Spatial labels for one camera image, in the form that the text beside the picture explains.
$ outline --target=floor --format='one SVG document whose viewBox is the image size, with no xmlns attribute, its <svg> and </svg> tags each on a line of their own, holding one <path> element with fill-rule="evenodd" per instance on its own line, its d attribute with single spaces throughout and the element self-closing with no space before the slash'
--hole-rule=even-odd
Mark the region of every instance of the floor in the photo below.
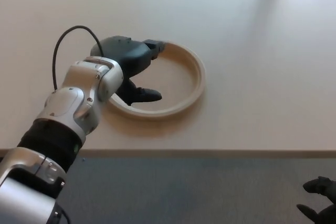
<svg viewBox="0 0 336 224">
<path fill-rule="evenodd" d="M 336 178 L 332 159 L 78 159 L 59 202 L 73 223 L 312 223 L 328 199 L 306 193 Z"/>
</svg>

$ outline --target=robotic arm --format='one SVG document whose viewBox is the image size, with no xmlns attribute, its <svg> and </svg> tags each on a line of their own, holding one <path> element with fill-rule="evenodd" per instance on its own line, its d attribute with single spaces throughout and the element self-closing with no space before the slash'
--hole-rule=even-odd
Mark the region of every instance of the robotic arm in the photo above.
<svg viewBox="0 0 336 224">
<path fill-rule="evenodd" d="M 64 212 L 56 198 L 86 135 L 98 126 L 102 106 L 114 93 L 128 105 L 162 98 L 129 79 L 157 58 L 164 43 L 115 36 L 101 45 L 104 58 L 94 46 L 90 57 L 70 67 L 62 87 L 0 163 L 1 223 L 58 224 Z"/>
</svg>

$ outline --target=table surface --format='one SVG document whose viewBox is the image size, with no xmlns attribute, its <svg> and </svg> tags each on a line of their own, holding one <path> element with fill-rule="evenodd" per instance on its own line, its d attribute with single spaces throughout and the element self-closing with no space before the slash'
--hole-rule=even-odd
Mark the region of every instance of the table surface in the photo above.
<svg viewBox="0 0 336 224">
<path fill-rule="evenodd" d="M 110 110 L 85 156 L 336 156 L 336 0 L 0 0 L 0 149 L 52 92 L 60 34 L 161 38 L 191 48 L 206 93 L 188 114 L 138 122 Z M 58 83 L 94 44 L 62 43 Z"/>
</svg>

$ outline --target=black cable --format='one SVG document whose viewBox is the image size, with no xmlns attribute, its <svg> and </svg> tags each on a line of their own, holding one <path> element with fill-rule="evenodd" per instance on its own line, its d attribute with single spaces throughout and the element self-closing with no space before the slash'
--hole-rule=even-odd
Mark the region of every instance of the black cable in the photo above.
<svg viewBox="0 0 336 224">
<path fill-rule="evenodd" d="M 53 63 L 52 63 L 52 75 L 53 75 L 53 83 L 54 83 L 54 89 L 57 90 L 57 82 L 56 82 L 56 56 L 57 56 L 57 51 L 58 51 L 58 47 L 59 45 L 61 44 L 62 40 L 64 39 L 64 37 L 71 31 L 75 30 L 75 29 L 84 29 L 86 31 L 88 31 L 92 37 L 95 39 L 98 47 L 99 47 L 99 50 L 100 50 L 100 55 L 102 57 L 104 57 L 104 53 L 103 53 L 103 49 L 101 48 L 101 45 L 100 45 L 100 42 L 99 42 L 99 39 L 96 37 L 96 35 L 93 33 L 93 31 L 90 30 L 90 28 L 86 27 L 86 26 L 73 26 L 71 28 L 69 28 L 68 30 L 66 30 L 62 35 L 61 37 L 59 37 L 57 43 L 56 43 L 56 46 L 55 46 L 55 49 L 54 49 L 54 55 L 53 55 Z"/>
<path fill-rule="evenodd" d="M 71 224 L 71 219 L 70 219 L 69 215 L 67 214 L 67 212 L 65 212 L 64 209 L 62 209 L 62 215 L 64 216 L 64 218 L 66 218 L 68 224 Z"/>
</svg>

